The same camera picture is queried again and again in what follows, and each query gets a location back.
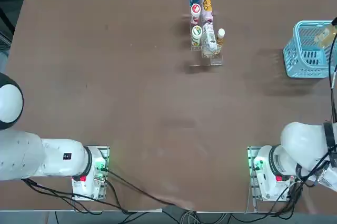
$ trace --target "yellow bottle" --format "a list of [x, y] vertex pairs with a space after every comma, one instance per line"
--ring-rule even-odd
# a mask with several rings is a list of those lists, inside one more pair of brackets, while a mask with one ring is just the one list
[[321, 48], [326, 48], [329, 46], [335, 35], [337, 33], [337, 18], [335, 18], [326, 28], [324, 31], [315, 37], [315, 42], [319, 44]]
[[215, 54], [220, 54], [223, 42], [224, 42], [224, 37], [225, 37], [225, 30], [224, 29], [219, 29], [217, 32], [217, 37], [216, 37], [216, 44], [217, 44], [217, 49]]

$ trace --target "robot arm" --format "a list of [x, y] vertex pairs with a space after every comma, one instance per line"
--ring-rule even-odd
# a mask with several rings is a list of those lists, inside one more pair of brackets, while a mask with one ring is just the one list
[[0, 73], [0, 180], [69, 176], [74, 193], [98, 199], [105, 176], [97, 167], [107, 165], [101, 151], [70, 139], [41, 139], [11, 129], [23, 104], [17, 83]]
[[[336, 124], [331, 133], [337, 135]], [[281, 145], [261, 147], [254, 159], [262, 199], [275, 201], [296, 177], [307, 176], [327, 152], [323, 125], [288, 124], [281, 133]], [[308, 179], [337, 191], [337, 168], [332, 167], [329, 156], [325, 161], [326, 169]]]

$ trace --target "blue plastic basket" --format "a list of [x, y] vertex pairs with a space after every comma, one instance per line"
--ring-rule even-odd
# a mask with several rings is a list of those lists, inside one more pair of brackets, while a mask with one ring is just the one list
[[[314, 41], [331, 21], [300, 21], [293, 37], [283, 50], [286, 73], [289, 77], [325, 78], [329, 76], [328, 61], [331, 45], [321, 48]], [[331, 73], [337, 63], [337, 42], [331, 56]]]

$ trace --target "bottle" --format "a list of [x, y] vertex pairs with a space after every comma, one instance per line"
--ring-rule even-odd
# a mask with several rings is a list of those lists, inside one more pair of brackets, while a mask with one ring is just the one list
[[201, 20], [203, 24], [206, 22], [213, 22], [211, 0], [201, 0]]
[[314, 41], [318, 43], [321, 48], [326, 48], [332, 43], [336, 33], [337, 17], [328, 26], [325, 27], [321, 34], [315, 37]]
[[200, 26], [196, 25], [192, 28], [192, 45], [200, 46], [200, 39], [202, 35], [202, 29]]
[[200, 5], [199, 4], [193, 4], [191, 7], [191, 24], [192, 25], [197, 25], [199, 16], [200, 16]]
[[217, 44], [217, 49], [215, 54], [220, 54], [223, 42], [224, 42], [224, 37], [225, 37], [225, 30], [220, 28], [217, 32], [217, 37], [216, 37], [216, 44]]
[[213, 29], [213, 23], [206, 22], [202, 27], [203, 32], [203, 55], [213, 57], [217, 50], [216, 38]]

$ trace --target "table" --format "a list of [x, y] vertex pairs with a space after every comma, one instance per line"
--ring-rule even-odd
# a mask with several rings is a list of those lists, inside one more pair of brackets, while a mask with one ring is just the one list
[[[328, 81], [288, 78], [282, 49], [296, 22], [332, 19], [337, 5], [212, 4], [216, 27], [226, 30], [224, 65], [191, 71], [187, 0], [24, 0], [7, 67], [25, 96], [15, 128], [109, 145], [110, 169], [181, 207], [245, 211], [247, 146], [279, 144], [292, 121], [330, 118]], [[35, 180], [71, 191], [70, 178]], [[113, 182], [126, 209], [162, 206]], [[21, 181], [3, 181], [0, 191], [3, 210], [69, 209]], [[336, 197], [319, 186], [296, 210], [337, 213]], [[107, 201], [114, 202], [111, 192]]]

